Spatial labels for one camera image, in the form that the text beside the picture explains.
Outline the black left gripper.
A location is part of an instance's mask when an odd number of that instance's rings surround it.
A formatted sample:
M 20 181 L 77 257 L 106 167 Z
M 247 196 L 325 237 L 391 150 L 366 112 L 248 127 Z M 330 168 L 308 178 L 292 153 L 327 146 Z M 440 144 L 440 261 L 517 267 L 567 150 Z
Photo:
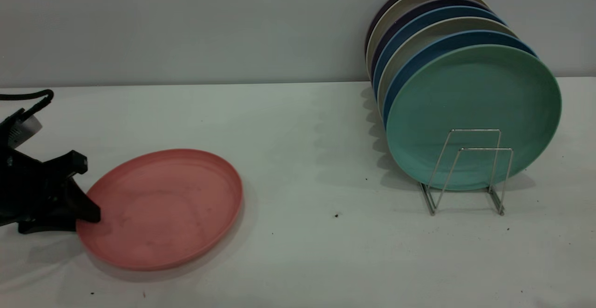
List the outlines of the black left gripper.
M 87 170 L 87 157 L 76 151 L 42 162 L 2 147 L 0 225 L 17 223 L 20 234 L 35 234 L 75 232 L 78 220 L 99 223 L 100 207 L 73 178 Z

